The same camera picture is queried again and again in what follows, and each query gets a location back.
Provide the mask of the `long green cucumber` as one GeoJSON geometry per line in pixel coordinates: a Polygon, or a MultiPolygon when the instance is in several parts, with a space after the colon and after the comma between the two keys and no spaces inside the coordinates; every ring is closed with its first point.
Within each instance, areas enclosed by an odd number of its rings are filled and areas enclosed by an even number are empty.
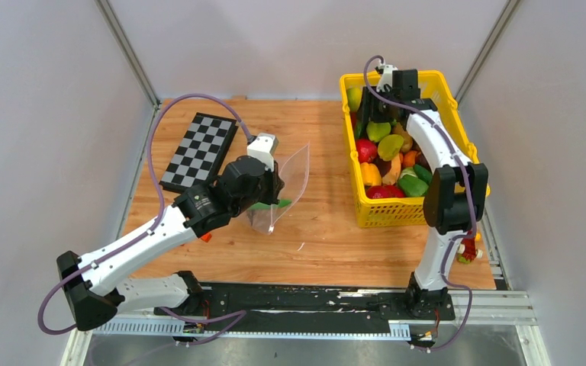
{"type": "Polygon", "coordinates": [[[291,205],[291,200],[280,199],[277,204],[255,203],[249,207],[249,210],[270,210],[272,208],[285,208],[291,205]]]}

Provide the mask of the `clear zip top bag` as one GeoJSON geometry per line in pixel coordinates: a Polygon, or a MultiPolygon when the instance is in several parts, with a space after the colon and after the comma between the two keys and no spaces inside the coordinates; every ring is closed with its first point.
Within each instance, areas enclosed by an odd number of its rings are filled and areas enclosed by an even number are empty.
{"type": "Polygon", "coordinates": [[[248,209],[243,214],[245,222],[252,230],[266,235],[274,231],[275,226],[296,205],[306,191],[310,173],[310,144],[303,145],[295,153],[277,156],[275,161],[279,164],[279,175],[284,182],[279,200],[291,200],[291,205],[270,210],[248,209]]]}

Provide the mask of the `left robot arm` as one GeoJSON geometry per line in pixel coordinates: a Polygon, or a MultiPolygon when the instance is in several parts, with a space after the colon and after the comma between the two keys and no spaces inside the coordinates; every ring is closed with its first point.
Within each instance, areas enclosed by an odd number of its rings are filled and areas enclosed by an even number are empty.
{"type": "Polygon", "coordinates": [[[129,307],[137,290],[119,288],[128,276],[170,249],[226,226],[254,204],[279,203],[285,183],[279,164],[240,156],[219,175],[181,193],[143,226],[102,249],[84,255],[67,251],[56,259],[60,288],[75,321],[87,331],[129,307]]]}

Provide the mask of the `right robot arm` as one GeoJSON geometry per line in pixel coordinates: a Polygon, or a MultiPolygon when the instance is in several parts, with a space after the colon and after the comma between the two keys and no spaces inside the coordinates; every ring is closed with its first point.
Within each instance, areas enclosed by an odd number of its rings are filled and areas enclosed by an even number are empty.
{"type": "Polygon", "coordinates": [[[421,319],[449,299],[450,268],[462,240],[475,237],[485,205],[488,170],[461,151],[437,106],[420,96],[417,70],[384,63],[375,70],[380,79],[376,86],[365,86],[361,117],[368,124],[396,120],[418,143],[432,171],[423,199],[427,245],[405,297],[407,312],[421,319]]]}

